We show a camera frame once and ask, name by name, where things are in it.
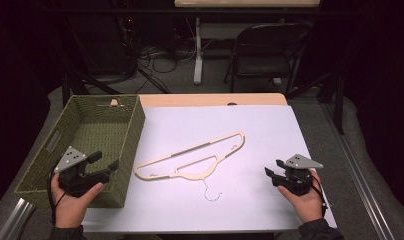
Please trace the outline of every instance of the chair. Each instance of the chair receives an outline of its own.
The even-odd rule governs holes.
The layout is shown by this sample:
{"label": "chair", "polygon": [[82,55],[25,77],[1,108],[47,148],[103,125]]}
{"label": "chair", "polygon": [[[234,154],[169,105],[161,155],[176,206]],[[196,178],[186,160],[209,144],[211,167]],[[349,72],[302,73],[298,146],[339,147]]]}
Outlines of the chair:
{"label": "chair", "polygon": [[235,41],[224,77],[227,82],[231,74],[230,92],[234,92],[235,77],[288,78],[289,92],[310,30],[303,23],[262,24],[243,30]]}

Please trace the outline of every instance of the woven basket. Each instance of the woven basket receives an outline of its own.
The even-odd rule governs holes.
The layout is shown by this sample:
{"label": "woven basket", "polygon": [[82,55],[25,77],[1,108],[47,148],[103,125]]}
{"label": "woven basket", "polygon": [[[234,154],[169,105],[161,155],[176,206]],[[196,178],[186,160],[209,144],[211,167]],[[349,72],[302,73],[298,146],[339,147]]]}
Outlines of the woven basket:
{"label": "woven basket", "polygon": [[102,152],[102,159],[87,164],[86,172],[105,169],[120,160],[118,170],[111,173],[110,182],[90,207],[123,207],[144,121],[138,95],[71,97],[15,193],[35,206],[49,207],[46,190],[49,171],[72,146],[86,155]]}

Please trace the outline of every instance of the hand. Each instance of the hand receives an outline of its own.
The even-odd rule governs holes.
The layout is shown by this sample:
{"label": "hand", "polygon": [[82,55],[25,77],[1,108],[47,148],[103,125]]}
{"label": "hand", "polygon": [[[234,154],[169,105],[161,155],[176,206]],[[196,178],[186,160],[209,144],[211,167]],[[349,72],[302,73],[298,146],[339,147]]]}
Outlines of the hand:
{"label": "hand", "polygon": [[[312,176],[320,182],[320,177],[317,173],[313,170],[310,170],[310,172]],[[320,189],[318,182],[314,179],[313,185],[317,189]],[[323,217],[321,197],[314,189],[311,188],[307,194],[302,196],[297,196],[291,193],[283,186],[278,186],[278,190],[293,205],[293,208],[302,223],[314,221]]]}
{"label": "hand", "polygon": [[[51,181],[53,202],[56,204],[64,194],[59,187],[59,173],[56,173]],[[71,197],[65,194],[56,207],[57,228],[77,228],[86,215],[87,206],[102,191],[103,184],[98,183],[80,198]]]}

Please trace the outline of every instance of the wooden tabletop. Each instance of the wooden tabletop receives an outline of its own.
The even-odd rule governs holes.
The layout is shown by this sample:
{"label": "wooden tabletop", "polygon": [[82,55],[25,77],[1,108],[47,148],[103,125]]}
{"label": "wooden tabletop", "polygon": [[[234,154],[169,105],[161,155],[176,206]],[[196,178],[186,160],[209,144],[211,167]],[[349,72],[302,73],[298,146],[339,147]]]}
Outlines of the wooden tabletop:
{"label": "wooden tabletop", "polygon": [[140,94],[143,107],[287,105],[281,93]]}
{"label": "wooden tabletop", "polygon": [[320,0],[175,0],[176,7],[318,7]]}

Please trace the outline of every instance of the table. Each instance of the table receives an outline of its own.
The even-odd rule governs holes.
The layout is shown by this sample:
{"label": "table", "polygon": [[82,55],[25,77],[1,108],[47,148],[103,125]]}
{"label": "table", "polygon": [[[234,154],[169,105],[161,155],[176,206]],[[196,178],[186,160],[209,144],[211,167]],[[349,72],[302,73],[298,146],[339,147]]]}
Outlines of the table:
{"label": "table", "polygon": [[[234,114],[235,110],[242,110],[239,116],[247,118],[249,121],[261,119],[255,117],[253,120],[252,113],[266,114],[269,117],[265,120],[270,121],[273,118],[273,122],[270,124],[274,126],[274,122],[277,122],[276,130],[279,130],[267,128],[265,131],[264,127],[257,127],[259,134],[263,135],[262,138],[264,140],[268,138],[268,141],[262,142],[253,140],[250,129],[246,129],[245,122],[247,121],[243,119],[235,122],[227,122],[229,119],[226,119],[227,123],[221,125],[221,129],[214,130],[215,133],[229,131],[222,129],[222,126],[227,128],[229,125],[235,125],[242,128],[247,134],[245,146],[219,164],[215,172],[205,179],[209,185],[210,199],[215,198],[218,191],[223,193],[219,195],[221,198],[218,202],[207,201],[207,195],[205,195],[207,199],[204,199],[203,191],[205,190],[206,194],[207,188],[201,181],[189,181],[181,178],[143,181],[133,173],[125,207],[121,209],[88,209],[83,221],[85,231],[138,234],[243,233],[284,231],[296,229],[299,226],[300,222],[292,206],[272,186],[271,180],[263,172],[265,164],[271,167],[273,162],[275,165],[275,161],[271,161],[269,157],[268,159],[261,157],[260,152],[249,151],[251,146],[263,146],[263,144],[267,144],[266,147],[262,147],[263,149],[271,149],[271,146],[268,145],[274,142],[277,143],[274,148],[280,149],[280,151],[275,151],[276,153],[289,155],[298,149],[298,152],[303,155],[309,154],[300,131],[286,132],[288,128],[299,129],[299,127],[293,111],[289,111],[290,107],[287,106],[282,94],[157,94],[140,95],[140,97],[145,109],[146,122],[135,164],[141,163],[142,159],[149,160],[149,155],[154,156],[163,152],[164,145],[198,143],[200,139],[206,137],[201,137],[201,135],[211,129],[212,125],[209,125],[209,122],[224,121],[224,118],[229,114]],[[275,112],[259,111],[266,108],[273,109]],[[182,112],[191,114],[181,116]],[[275,113],[290,115],[281,119]],[[163,125],[171,122],[174,124],[168,127]],[[275,136],[268,135],[269,131],[275,131]],[[154,139],[153,135],[161,136],[161,138]],[[283,135],[286,135],[287,139],[282,140]],[[165,141],[164,136],[168,136],[169,141]],[[296,147],[285,146],[292,144],[295,144]],[[242,154],[242,151],[245,151],[244,154],[249,154],[250,157],[236,158],[235,156]],[[242,159],[246,161],[251,158],[257,160],[262,158],[263,160],[242,162]],[[256,166],[256,172],[253,172],[254,168],[251,166]],[[242,167],[247,174],[239,172]],[[336,226],[330,210],[326,212],[326,219],[331,226]]]}
{"label": "table", "polygon": [[[317,8],[320,5],[320,0],[175,0],[176,7],[184,8]],[[236,28],[231,26],[231,34],[227,35],[228,38],[235,38],[241,30],[249,27],[247,24],[242,24]],[[209,37],[209,35],[201,34],[201,21],[196,17],[196,63],[195,74],[193,83],[199,85],[202,83],[202,37]]]}

